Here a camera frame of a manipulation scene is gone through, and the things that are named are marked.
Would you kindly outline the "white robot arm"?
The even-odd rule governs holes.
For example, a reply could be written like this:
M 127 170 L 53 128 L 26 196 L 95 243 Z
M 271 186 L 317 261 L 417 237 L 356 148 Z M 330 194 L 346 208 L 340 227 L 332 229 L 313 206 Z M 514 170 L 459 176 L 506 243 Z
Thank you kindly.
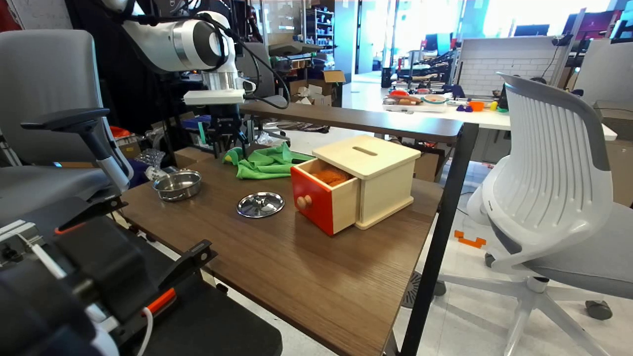
M 182 101 L 210 109 L 212 121 L 200 128 L 200 140 L 214 154 L 233 144 L 245 146 L 239 107 L 257 89 L 237 69 L 239 35 L 222 12 L 202 10 L 194 16 L 158 18 L 138 0 L 97 0 L 158 71 L 198 71 L 202 89 L 188 89 Z

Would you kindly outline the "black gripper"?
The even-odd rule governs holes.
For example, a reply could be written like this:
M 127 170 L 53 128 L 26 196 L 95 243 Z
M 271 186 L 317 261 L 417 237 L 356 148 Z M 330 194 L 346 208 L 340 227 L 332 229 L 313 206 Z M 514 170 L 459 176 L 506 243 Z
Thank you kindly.
M 255 144 L 253 121 L 239 105 L 216 105 L 208 124 L 212 152 L 220 158 L 229 148 L 237 146 L 241 156 L 247 156 Z

